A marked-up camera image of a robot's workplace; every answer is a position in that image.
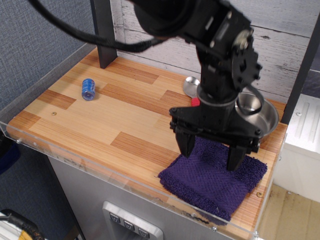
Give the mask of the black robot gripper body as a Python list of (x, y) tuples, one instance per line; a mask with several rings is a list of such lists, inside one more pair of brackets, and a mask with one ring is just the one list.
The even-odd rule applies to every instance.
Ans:
[[(195, 137), (220, 142), (229, 146), (248, 147), (247, 153), (257, 152), (260, 148), (262, 130), (242, 118), (236, 111), (239, 93), (227, 102), (214, 102), (211, 96), (201, 93), (199, 106), (173, 107), (169, 110), (172, 117), (170, 128), (183, 131)], [(245, 115), (254, 115), (261, 111), (242, 109)]]

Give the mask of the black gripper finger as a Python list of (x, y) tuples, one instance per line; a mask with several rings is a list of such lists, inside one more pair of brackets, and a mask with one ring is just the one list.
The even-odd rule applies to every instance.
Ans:
[(180, 153), (188, 158), (194, 149), (196, 136), (178, 129), (175, 131), (175, 139)]
[(228, 150), (227, 165), (226, 169), (228, 171), (236, 171), (242, 164), (248, 147), (242, 145), (231, 145)]

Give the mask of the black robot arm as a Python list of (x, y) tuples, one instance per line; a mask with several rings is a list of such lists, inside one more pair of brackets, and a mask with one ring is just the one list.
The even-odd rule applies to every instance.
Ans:
[(201, 65), (196, 94), (199, 106), (173, 107), (170, 127), (180, 152), (188, 157), (196, 137), (229, 146), (227, 169), (236, 170), (245, 155), (257, 152), (262, 130), (245, 120), (256, 114), (240, 105), (261, 65), (253, 48), (251, 22), (225, 0), (135, 0), (134, 11), (145, 32), (158, 38), (180, 37), (194, 44)]

